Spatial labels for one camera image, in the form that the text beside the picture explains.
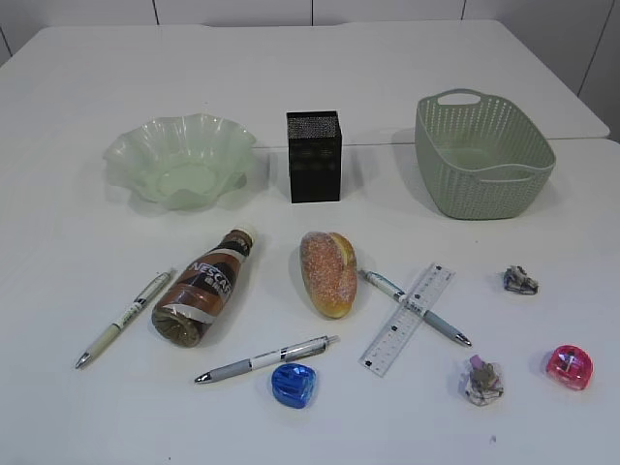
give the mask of green plastic basket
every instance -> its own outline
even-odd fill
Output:
[[[465,105],[439,102],[453,94],[480,100]],[[519,107],[470,89],[419,101],[416,152],[422,179],[437,207],[463,220],[519,215],[555,166],[553,150]]]

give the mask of bread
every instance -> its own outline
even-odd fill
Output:
[[[328,317],[344,317],[357,291],[357,260],[351,243],[337,232],[309,232],[301,239],[299,255],[314,306]]]

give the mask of pencil sharpener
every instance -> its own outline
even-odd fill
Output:
[[[551,378],[574,390],[585,389],[593,371],[590,357],[576,346],[558,347],[546,366]]]
[[[298,363],[286,363],[275,369],[271,375],[273,396],[278,402],[303,409],[312,398],[317,380],[315,371]]]

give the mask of ballpoint pen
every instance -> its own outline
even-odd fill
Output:
[[[450,325],[448,322],[443,320],[439,315],[428,311],[423,311],[415,302],[407,297],[405,292],[396,286],[394,283],[389,281],[387,278],[382,276],[379,273],[374,273],[372,271],[365,271],[361,269],[359,271],[361,277],[363,277],[370,284],[375,286],[377,289],[382,291],[384,294],[391,296],[397,302],[405,301],[404,305],[416,312],[423,321],[437,329],[439,332],[444,334],[448,339],[451,339],[454,342],[457,342],[463,346],[472,347],[472,343],[470,340],[465,337],[461,331],[456,329],[454,326]]]
[[[107,346],[127,327],[127,325],[148,305],[148,302],[162,290],[170,281],[174,269],[160,274],[153,279],[144,290],[134,299],[130,307],[93,342],[82,354],[76,363],[76,368],[82,368],[98,357]]]
[[[260,356],[246,358],[245,360],[207,371],[203,375],[196,378],[194,383],[198,385],[215,383],[216,381],[222,381],[232,376],[249,373],[252,370],[263,368],[264,366],[279,363],[281,361],[293,361],[302,357],[322,354],[326,351],[329,344],[333,344],[339,339],[340,338],[338,336],[317,337],[316,339],[310,339],[309,341],[301,342],[299,344],[295,344],[294,346],[284,347],[282,349],[278,349],[277,351],[267,352],[266,354],[262,354]]]

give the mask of clear plastic ruler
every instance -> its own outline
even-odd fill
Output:
[[[409,290],[408,298],[398,304],[359,363],[383,377],[422,323],[422,316],[431,309],[454,274],[454,271],[432,263]]]

